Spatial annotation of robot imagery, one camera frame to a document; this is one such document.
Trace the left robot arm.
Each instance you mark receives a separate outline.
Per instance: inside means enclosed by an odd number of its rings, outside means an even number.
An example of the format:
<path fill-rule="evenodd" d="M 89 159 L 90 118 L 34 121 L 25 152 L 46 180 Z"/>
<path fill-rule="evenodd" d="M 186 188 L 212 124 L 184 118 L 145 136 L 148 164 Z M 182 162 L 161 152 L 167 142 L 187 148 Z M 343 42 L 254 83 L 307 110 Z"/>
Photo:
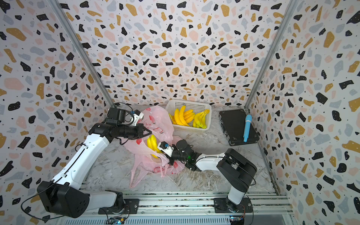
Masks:
<path fill-rule="evenodd" d="M 152 134 L 139 123 L 143 117 L 139 110 L 111 107 L 107 117 L 90 129 L 70 162 L 51 181 L 39 184 L 35 196 L 40 198 L 45 210 L 56 214 L 57 218 L 78 218 L 94 209 L 100 209 L 106 215 L 124 212 L 126 206 L 122 192 L 108 190 L 90 194 L 80 188 L 101 152 L 113 139 L 138 140 Z"/>

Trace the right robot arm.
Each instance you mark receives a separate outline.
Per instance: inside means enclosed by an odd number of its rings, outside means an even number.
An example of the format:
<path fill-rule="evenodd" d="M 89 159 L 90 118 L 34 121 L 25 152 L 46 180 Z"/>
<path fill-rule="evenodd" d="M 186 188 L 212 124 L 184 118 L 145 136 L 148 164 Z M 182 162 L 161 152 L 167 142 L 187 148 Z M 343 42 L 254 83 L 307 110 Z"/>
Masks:
<path fill-rule="evenodd" d="M 249 187 L 256 184 L 257 167 L 236 150 L 228 149 L 221 154 L 206 155 L 195 152 L 184 139 L 173 145 L 161 142 L 158 148 L 166 154 L 171 165 L 179 161 L 191 171 L 219 171 L 231 184 L 231 189 L 225 200 L 226 206 L 218 205 L 216 208 L 229 212 L 245 209 L 241 201 Z"/>

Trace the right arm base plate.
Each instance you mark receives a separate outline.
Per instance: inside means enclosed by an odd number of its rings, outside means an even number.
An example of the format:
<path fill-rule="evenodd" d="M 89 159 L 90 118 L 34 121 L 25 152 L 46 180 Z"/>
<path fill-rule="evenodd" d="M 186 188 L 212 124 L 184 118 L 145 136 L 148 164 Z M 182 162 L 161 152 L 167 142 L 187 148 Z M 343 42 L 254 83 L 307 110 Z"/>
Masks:
<path fill-rule="evenodd" d="M 235 204 L 226 198 L 214 198 L 214 205 L 216 213 L 252 213 L 253 206 L 249 198 L 245 197 L 241 203 Z"/>

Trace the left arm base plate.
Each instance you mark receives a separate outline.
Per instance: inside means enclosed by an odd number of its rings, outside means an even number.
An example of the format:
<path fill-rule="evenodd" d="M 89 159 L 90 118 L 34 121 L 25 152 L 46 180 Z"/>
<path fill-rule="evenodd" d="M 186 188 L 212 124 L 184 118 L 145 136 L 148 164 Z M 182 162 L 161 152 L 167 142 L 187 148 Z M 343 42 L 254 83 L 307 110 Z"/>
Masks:
<path fill-rule="evenodd" d="M 131 198 L 131 199 L 124 199 L 123 202 L 120 203 L 120 206 L 113 206 L 113 207 L 104 207 L 98 210 L 98 215 L 108 215 L 115 216 L 115 215 L 132 215 L 137 214 L 139 209 L 139 199 Z"/>

